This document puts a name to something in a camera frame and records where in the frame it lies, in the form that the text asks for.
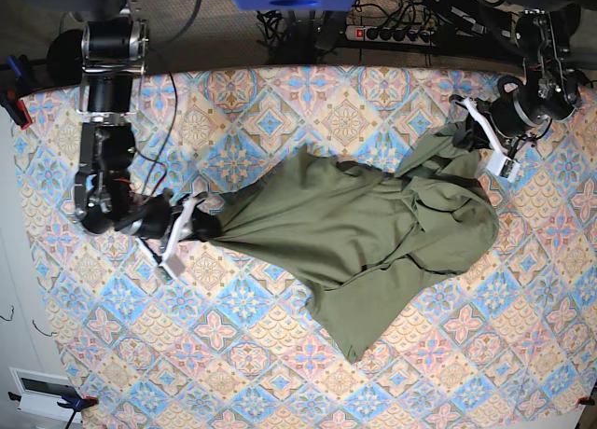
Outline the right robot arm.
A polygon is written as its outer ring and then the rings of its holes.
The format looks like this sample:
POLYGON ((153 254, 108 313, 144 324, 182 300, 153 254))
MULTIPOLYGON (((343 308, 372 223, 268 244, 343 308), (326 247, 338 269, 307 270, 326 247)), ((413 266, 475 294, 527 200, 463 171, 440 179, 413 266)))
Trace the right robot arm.
POLYGON ((73 200, 75 219, 88 233, 110 229, 141 239, 168 236, 183 208, 172 193, 136 193, 129 168, 137 155, 132 125, 133 81, 145 72, 146 21, 121 12, 89 21, 82 35, 81 127, 73 200))

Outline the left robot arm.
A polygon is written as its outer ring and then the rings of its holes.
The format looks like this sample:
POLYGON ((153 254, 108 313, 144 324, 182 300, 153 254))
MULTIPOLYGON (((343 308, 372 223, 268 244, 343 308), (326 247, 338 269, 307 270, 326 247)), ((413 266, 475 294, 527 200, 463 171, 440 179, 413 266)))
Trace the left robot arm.
POLYGON ((568 119, 580 106, 581 74, 570 56, 570 25, 564 9, 521 15, 514 37, 525 78, 501 76, 494 101, 476 100, 510 158, 521 145, 536 144, 553 122, 568 119))

